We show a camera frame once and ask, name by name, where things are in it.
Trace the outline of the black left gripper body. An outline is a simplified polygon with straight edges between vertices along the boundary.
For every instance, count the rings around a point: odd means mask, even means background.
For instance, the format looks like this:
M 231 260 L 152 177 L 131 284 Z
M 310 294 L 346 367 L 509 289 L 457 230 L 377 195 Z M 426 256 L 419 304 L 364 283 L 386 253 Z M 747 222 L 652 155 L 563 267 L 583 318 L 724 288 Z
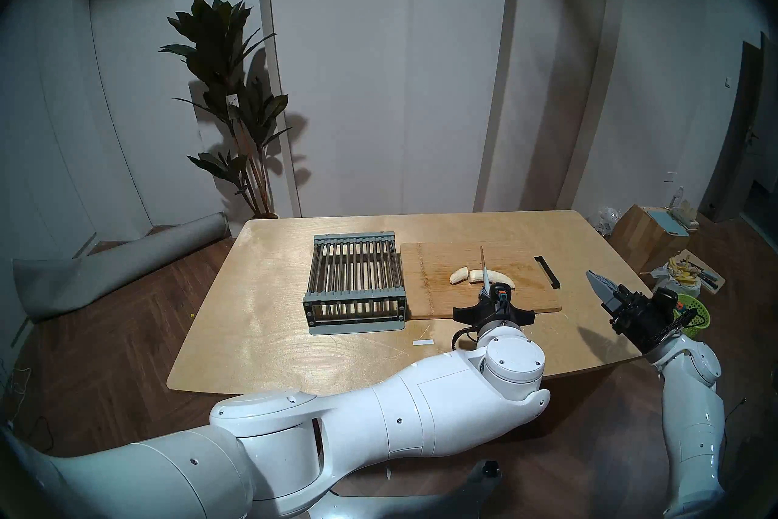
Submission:
M 488 298 L 478 298 L 473 306 L 453 308 L 453 320 L 464 324 L 456 335 L 476 333 L 488 324 L 496 322 L 500 325 L 523 327 L 535 323 L 535 311 L 516 308 L 510 302 L 494 302 Z

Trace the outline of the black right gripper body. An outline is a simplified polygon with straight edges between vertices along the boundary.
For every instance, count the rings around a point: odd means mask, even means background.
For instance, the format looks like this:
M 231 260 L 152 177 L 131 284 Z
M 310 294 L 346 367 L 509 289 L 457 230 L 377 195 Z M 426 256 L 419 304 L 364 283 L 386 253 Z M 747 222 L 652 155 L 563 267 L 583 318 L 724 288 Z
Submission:
M 651 351 L 669 334 L 674 321 L 676 292 L 658 288 L 652 297 L 617 288 L 610 301 L 610 324 L 639 349 Z

